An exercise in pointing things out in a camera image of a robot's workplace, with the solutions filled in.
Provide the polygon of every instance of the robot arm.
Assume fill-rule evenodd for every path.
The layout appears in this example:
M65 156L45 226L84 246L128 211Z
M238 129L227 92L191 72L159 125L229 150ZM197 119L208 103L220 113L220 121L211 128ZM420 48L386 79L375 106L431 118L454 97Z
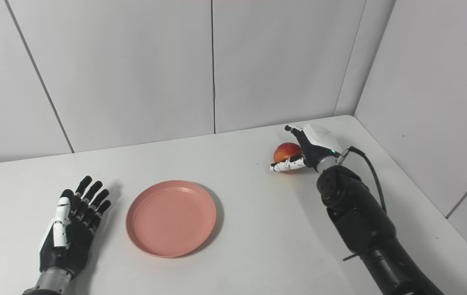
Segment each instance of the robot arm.
M61 295L86 267L93 236L102 214L111 204L105 200L109 195L107 189L93 199L102 188L100 181L82 197L91 181L91 177L86 176L75 193L66 189L59 198L55 217L42 243L41 275L35 287L24 291L23 295Z
M384 295L443 295L424 275L399 243L386 208L379 205L361 178L342 166L344 152L329 131L306 125L287 125L302 148L306 166L320 173L317 189L327 214L348 249L359 256Z

